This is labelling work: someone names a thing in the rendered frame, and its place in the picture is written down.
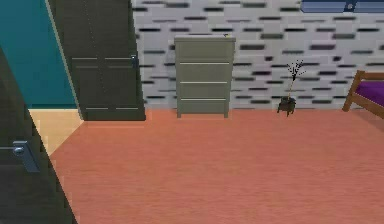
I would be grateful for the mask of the grey chest of drawers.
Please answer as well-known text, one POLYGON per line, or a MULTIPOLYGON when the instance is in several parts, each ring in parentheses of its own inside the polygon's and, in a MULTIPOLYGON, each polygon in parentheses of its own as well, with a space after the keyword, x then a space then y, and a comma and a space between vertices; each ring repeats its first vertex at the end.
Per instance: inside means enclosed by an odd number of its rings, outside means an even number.
POLYGON ((178 35, 174 38, 177 117, 229 115, 235 37, 178 35))

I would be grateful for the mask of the bare house plant in pot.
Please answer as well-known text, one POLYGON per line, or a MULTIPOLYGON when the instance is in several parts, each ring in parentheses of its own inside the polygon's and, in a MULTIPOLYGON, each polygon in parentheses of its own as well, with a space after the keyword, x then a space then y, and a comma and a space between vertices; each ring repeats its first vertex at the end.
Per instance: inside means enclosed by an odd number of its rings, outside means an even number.
POLYGON ((291 83, 288 88, 288 95, 280 98, 277 112, 284 111, 286 116, 294 113, 296 100, 291 97, 291 93, 296 79, 305 73, 305 71, 301 70, 303 66, 303 60, 297 60, 296 62, 287 65, 288 72, 291 76, 291 83))

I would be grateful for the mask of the dark grey room door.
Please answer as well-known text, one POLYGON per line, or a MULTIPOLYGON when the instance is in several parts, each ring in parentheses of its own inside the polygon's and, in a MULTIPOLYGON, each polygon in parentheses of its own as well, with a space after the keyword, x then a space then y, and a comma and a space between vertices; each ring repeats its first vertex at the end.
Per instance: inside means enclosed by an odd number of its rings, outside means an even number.
POLYGON ((78 224, 2 48, 0 224, 78 224), (28 142, 38 173, 26 171, 13 153, 14 141, 28 142))
POLYGON ((46 0, 80 116, 146 119, 132 0, 46 0))

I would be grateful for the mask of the wooden bed with purple cover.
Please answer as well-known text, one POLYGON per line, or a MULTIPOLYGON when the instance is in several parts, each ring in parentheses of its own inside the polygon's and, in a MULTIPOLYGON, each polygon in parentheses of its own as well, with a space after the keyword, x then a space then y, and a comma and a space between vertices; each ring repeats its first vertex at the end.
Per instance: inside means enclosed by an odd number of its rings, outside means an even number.
POLYGON ((342 110, 348 112, 353 103, 384 119, 384 72, 358 70, 342 110))

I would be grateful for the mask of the blue window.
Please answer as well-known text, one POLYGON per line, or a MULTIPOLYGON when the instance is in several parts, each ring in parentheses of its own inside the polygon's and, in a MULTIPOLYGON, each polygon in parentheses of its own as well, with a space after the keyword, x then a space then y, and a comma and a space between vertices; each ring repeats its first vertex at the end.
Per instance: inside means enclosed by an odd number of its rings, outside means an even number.
POLYGON ((304 13, 384 13, 384 0, 301 0, 304 13))

